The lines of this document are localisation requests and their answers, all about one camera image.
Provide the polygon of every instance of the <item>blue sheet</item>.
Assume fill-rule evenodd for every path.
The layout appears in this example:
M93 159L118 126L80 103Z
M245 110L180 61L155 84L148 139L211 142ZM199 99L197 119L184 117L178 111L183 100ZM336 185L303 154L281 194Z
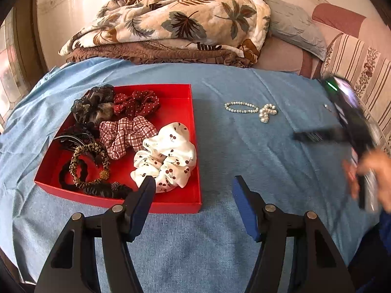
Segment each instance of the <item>blue sheet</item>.
M145 292L244 292L259 244L245 232L231 195L242 175L251 190L285 212L314 210L329 230L345 194L341 160L348 147L303 145L293 130L337 124L321 86L303 77L223 65L156 64L92 58L53 69L17 106L0 135L0 247L24 279L36 281L60 231L74 212L103 208L61 199L34 185L45 151L73 101L92 86L191 83L203 207L198 214L150 214L130 254ZM224 103L273 103L263 124L256 114L234 114ZM377 217L350 200L333 239L345 262ZM292 252L292 242L287 253ZM101 242L97 263L108 292ZM280 291L287 287L284 266Z

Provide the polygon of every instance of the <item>leaf print blanket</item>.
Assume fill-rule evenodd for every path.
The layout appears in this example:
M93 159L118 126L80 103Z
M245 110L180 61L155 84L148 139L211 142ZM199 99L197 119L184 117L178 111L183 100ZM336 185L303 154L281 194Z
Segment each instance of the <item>leaf print blanket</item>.
M186 60L183 54L197 57L198 52L203 52L205 60L205 53L213 51L217 56L216 52L222 51L235 57L223 60L225 64L248 67L257 62L269 21L265 0L110 0L59 54L68 55L76 49L88 52L100 46L98 53L107 56L105 45L135 43L138 51L146 46L174 51L170 53L174 61L175 57Z

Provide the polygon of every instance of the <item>gray pillow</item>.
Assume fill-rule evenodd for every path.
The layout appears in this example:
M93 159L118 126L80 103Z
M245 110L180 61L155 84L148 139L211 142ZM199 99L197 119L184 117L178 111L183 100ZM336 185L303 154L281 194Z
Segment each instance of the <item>gray pillow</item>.
M303 8L282 0L266 0L270 6L269 31L273 36L296 45L324 61L327 46L322 33Z

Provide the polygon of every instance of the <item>screw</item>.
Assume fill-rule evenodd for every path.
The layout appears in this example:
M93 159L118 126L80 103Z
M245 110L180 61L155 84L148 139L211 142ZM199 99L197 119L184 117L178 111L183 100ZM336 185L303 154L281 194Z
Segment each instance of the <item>screw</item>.
M309 212L307 213L307 217L308 217L309 219L316 219L317 214L314 213L313 211L309 211Z
M122 209L124 209L122 205L114 205L111 210L113 212L120 212L120 211L122 211Z
M72 215L72 220L79 220L81 218L81 213L79 212L75 212L73 215Z
M265 206L265 209L266 209L266 211L268 211L268 212L274 212L274 211L276 211L276 207L275 207L274 205L272 205L272 204L267 204L267 205Z

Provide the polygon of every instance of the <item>floral striped cushion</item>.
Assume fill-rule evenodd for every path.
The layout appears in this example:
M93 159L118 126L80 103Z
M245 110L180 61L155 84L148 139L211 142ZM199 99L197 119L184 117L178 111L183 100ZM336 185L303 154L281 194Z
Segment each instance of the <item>floral striped cushion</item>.
M388 144L391 143L390 70L391 63L384 55L347 34L337 36L321 68L322 79L337 76L349 81L367 109L366 117L372 115Z

